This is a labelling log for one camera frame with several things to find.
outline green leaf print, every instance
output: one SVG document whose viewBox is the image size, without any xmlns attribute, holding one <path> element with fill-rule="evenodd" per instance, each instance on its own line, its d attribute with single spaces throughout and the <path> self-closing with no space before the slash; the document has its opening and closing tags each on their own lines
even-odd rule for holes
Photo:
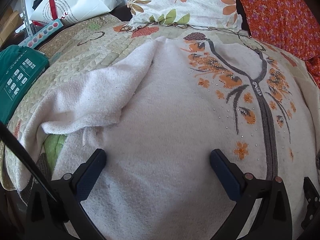
<svg viewBox="0 0 320 240">
<path fill-rule="evenodd" d="M 162 15 L 160 15 L 160 17 L 158 18 L 158 23 L 159 23 L 159 24 L 164 24 L 164 21 L 165 21 L 165 19 L 164 19 L 164 14 L 162 14 Z"/>
<path fill-rule="evenodd" d="M 182 16 L 180 20 L 177 21 L 177 24 L 186 25 L 190 21 L 190 14 Z"/>
<path fill-rule="evenodd" d="M 153 17 L 153 15 L 150 16 L 149 22 L 154 23 L 156 22 L 156 19 Z"/>
<path fill-rule="evenodd" d="M 165 17 L 164 24 L 173 24 L 174 20 L 176 19 L 177 13 L 175 9 L 172 9 L 170 12 L 168 12 L 167 16 Z"/>
</svg>

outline shopping bag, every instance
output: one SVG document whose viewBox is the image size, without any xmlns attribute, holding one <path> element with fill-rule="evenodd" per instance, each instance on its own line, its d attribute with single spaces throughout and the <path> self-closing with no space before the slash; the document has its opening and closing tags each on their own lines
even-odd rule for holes
<svg viewBox="0 0 320 240">
<path fill-rule="evenodd" d="M 47 25 L 57 18 L 64 26 L 112 11 L 121 0 L 43 0 L 30 20 Z"/>
</svg>

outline orange floral fabric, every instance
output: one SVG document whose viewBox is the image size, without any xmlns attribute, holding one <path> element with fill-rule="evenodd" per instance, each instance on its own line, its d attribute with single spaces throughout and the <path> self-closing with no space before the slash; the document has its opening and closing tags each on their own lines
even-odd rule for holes
<svg viewBox="0 0 320 240">
<path fill-rule="evenodd" d="M 252 37 L 305 60 L 320 87 L 320 25 L 306 3 L 303 0 L 240 1 Z"/>
</svg>

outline pillow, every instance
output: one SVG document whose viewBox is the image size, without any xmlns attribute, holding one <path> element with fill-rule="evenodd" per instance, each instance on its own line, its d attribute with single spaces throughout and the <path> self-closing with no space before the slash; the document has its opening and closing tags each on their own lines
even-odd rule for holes
<svg viewBox="0 0 320 240">
<path fill-rule="evenodd" d="M 236 0 L 128 0 L 127 6 L 132 30 L 154 23 L 238 30 Z"/>
<path fill-rule="evenodd" d="M 320 56 L 320 26 L 303 0 L 241 0 L 252 37 L 302 60 Z"/>
</svg>

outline green box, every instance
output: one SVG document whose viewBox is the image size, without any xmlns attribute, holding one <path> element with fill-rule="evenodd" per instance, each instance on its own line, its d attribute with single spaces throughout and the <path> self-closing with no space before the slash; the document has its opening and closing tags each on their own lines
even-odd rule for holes
<svg viewBox="0 0 320 240">
<path fill-rule="evenodd" d="M 24 47 L 0 81 L 0 121 L 7 125 L 34 82 L 49 67 L 41 52 Z"/>
</svg>

